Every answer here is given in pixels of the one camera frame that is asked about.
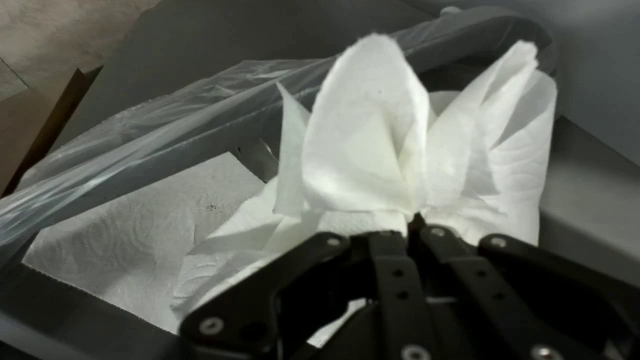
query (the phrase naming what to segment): tissue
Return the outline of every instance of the tissue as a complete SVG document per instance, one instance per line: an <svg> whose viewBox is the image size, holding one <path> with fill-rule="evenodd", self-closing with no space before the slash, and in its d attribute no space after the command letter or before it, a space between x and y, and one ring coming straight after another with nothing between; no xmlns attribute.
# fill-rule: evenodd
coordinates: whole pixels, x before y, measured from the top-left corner
<svg viewBox="0 0 640 360"><path fill-rule="evenodd" d="M183 256L262 186L223 153L41 229L21 261L176 334Z"/></svg>
<svg viewBox="0 0 640 360"><path fill-rule="evenodd" d="M173 307L320 229L406 234L422 214L469 244L492 232L538 244L555 84L536 68L536 48L518 42L461 92L430 93L392 38L368 36L336 60L311 112L279 86L278 177L193 248Z"/></svg>

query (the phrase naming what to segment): plastic bag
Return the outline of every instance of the plastic bag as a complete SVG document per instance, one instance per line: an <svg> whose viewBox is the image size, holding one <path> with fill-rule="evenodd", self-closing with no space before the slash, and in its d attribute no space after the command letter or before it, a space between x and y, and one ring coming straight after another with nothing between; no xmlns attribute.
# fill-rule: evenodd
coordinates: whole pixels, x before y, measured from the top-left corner
<svg viewBox="0 0 640 360"><path fill-rule="evenodd" d="M408 55L438 40L430 21L402 30L395 38ZM78 136L36 164L17 191L0 199L0 261L12 257L40 227L236 146L207 143L222 146L212 149L203 139L225 137L234 128L242 128L244 137L255 137L255 128L274 122L274 107L279 105L274 84L279 81L296 98L314 98L331 61L333 57L244 61L170 96L124 109ZM178 161L170 151L185 147L199 153L188 164L161 164L157 177L139 173L151 168L151 161Z"/></svg>

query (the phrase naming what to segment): gray surface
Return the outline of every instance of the gray surface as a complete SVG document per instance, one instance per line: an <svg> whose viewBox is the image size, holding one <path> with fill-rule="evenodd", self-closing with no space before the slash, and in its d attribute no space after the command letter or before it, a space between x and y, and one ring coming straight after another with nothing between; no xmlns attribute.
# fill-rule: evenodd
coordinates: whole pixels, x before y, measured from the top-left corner
<svg viewBox="0 0 640 360"><path fill-rule="evenodd" d="M58 143L118 109L240 60L337 53L361 34L399 30L424 20L424 11L398 0L163 0L125 36Z"/></svg>
<svg viewBox="0 0 640 360"><path fill-rule="evenodd" d="M139 11L157 0L1 0L0 57L30 90L54 104L76 68L111 53Z"/></svg>
<svg viewBox="0 0 640 360"><path fill-rule="evenodd" d="M0 57L0 102L27 90L17 73Z"/></svg>
<svg viewBox="0 0 640 360"><path fill-rule="evenodd" d="M560 40L557 109L640 164L638 0L438 0L447 5L505 5L544 21Z"/></svg>
<svg viewBox="0 0 640 360"><path fill-rule="evenodd" d="M165 331L24 265L0 305L0 340L36 357L176 357Z"/></svg>
<svg viewBox="0 0 640 360"><path fill-rule="evenodd" d="M640 168L568 119L541 198L540 244L640 285Z"/></svg>

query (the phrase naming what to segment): hole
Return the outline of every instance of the hole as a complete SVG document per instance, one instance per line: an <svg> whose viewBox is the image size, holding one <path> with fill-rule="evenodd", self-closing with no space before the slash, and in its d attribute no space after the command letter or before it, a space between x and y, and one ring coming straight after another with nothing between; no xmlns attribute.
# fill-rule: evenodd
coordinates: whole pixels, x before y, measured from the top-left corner
<svg viewBox="0 0 640 360"><path fill-rule="evenodd" d="M250 322L240 330L240 337L244 341L262 341L265 337L267 330L262 322Z"/></svg>
<svg viewBox="0 0 640 360"><path fill-rule="evenodd" d="M199 322L199 334L203 334L203 335L216 335L222 331L222 328L223 328L222 317L205 317Z"/></svg>
<svg viewBox="0 0 640 360"><path fill-rule="evenodd" d="M430 360L431 355L415 343L403 346L402 360Z"/></svg>

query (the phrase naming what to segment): screw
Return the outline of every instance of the screw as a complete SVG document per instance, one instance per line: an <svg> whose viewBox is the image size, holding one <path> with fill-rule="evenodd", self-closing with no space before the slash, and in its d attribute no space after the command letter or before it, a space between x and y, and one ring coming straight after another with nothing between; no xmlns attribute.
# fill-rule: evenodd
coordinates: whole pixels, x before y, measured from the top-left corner
<svg viewBox="0 0 640 360"><path fill-rule="evenodd" d="M489 244L496 246L496 248L505 248L505 240L504 238L492 238Z"/></svg>
<svg viewBox="0 0 640 360"><path fill-rule="evenodd" d="M431 355L428 354L426 347L408 343L402 347L402 360L430 360Z"/></svg>
<svg viewBox="0 0 640 360"><path fill-rule="evenodd" d="M436 238L445 238L445 229L443 227L431 227L430 234L436 236Z"/></svg>
<svg viewBox="0 0 640 360"><path fill-rule="evenodd" d="M222 317L205 317L199 322L199 334L203 334L203 335L216 335L222 331L222 328L223 328Z"/></svg>
<svg viewBox="0 0 640 360"><path fill-rule="evenodd" d="M562 354L555 347L538 343L532 347L532 360L562 360Z"/></svg>
<svg viewBox="0 0 640 360"><path fill-rule="evenodd" d="M341 241L337 238L326 240L328 246L337 248Z"/></svg>

